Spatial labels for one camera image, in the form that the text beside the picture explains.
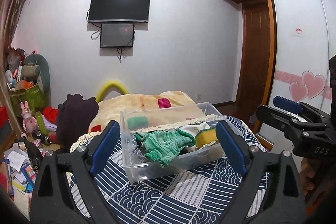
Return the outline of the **person's right hand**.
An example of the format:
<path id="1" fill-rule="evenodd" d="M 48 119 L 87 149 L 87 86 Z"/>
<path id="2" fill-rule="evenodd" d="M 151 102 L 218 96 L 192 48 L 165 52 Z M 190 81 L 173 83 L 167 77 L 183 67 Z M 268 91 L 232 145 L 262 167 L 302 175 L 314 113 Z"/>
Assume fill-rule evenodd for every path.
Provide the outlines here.
<path id="1" fill-rule="evenodd" d="M 320 165 L 321 161 L 319 160 L 311 160 L 307 158 L 302 159 L 299 179 L 302 186 L 302 193 L 304 196 L 306 196 L 309 191 L 314 189 L 313 179 Z"/>

